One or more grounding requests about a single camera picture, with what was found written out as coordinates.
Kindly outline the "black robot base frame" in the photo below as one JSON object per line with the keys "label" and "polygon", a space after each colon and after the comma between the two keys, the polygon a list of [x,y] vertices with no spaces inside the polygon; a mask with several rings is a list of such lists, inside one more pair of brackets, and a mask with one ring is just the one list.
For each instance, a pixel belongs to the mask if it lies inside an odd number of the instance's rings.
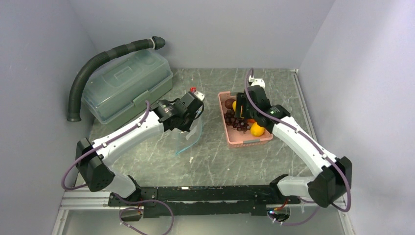
{"label": "black robot base frame", "polygon": [[283,196],[275,186],[189,186],[141,187],[140,191],[119,199],[110,193],[109,207],[137,207],[144,218],[183,215],[250,214],[264,216],[299,204],[295,196]]}

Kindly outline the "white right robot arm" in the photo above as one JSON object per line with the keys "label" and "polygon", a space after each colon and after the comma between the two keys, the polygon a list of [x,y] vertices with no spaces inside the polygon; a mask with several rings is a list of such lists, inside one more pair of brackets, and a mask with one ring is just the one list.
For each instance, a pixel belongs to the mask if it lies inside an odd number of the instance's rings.
{"label": "white right robot arm", "polygon": [[265,90],[259,85],[249,86],[236,95],[238,118],[253,119],[260,127],[287,144],[307,165],[311,177],[281,175],[270,183],[270,198],[282,203],[288,196],[309,198],[322,208],[334,205],[347,196],[347,212],[351,207],[352,163],[338,158],[307,134],[281,105],[271,105]]}

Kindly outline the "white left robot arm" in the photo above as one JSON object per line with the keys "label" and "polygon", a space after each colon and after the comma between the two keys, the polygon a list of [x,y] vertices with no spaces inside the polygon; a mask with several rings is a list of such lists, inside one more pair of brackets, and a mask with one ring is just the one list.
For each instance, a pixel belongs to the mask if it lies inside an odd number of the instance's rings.
{"label": "white left robot arm", "polygon": [[159,100],[115,132],[93,141],[79,141],[76,168],[85,186],[91,192],[109,190],[129,206],[137,204],[140,186],[132,176],[116,172],[112,165],[131,148],[163,133],[169,134],[176,154],[190,148],[201,136],[205,98],[200,91],[189,91],[173,101]]}

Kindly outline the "clear zip top bag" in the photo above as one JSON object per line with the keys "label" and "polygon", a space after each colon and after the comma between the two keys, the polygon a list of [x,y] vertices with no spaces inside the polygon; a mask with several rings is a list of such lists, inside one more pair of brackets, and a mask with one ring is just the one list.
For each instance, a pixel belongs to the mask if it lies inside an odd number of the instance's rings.
{"label": "clear zip top bag", "polygon": [[194,145],[200,139],[202,130],[203,119],[201,117],[193,121],[189,132],[174,129],[172,131],[172,138],[174,140],[176,155],[179,155]]}

